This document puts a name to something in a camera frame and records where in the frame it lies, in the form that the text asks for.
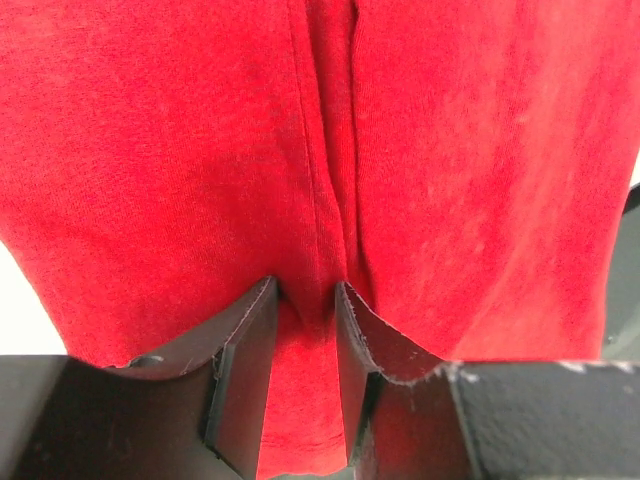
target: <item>black plastic part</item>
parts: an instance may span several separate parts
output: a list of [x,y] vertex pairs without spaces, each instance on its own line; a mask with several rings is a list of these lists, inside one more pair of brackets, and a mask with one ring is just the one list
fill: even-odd
[[0,479],[254,478],[276,323],[268,278],[129,368],[0,357]]
[[629,363],[455,363],[336,292],[356,478],[640,478],[640,373]]

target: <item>red shirt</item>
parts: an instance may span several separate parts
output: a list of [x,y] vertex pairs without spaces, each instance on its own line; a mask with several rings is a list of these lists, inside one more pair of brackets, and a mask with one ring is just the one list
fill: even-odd
[[4,0],[0,239],[124,364],[267,274],[260,474],[345,464],[333,287],[456,359],[599,355],[640,2]]

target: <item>red fabric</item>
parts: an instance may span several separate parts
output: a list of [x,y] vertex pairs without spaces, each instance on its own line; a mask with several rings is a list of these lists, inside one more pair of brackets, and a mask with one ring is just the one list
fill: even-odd
[[0,239],[123,364],[281,281],[260,475],[345,463],[332,289],[447,358],[595,358],[640,2],[0,0]]

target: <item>white surface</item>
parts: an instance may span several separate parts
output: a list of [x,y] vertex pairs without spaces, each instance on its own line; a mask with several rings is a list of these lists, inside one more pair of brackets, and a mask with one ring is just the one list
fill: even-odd
[[[640,184],[640,155],[631,186]],[[38,296],[0,243],[0,355],[60,354],[66,350]]]

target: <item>red cloth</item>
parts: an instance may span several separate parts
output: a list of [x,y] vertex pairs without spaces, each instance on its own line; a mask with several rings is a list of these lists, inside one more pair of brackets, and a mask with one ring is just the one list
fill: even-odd
[[123,364],[267,274],[260,474],[345,463],[332,292],[447,358],[595,358],[640,2],[0,0],[0,239]]

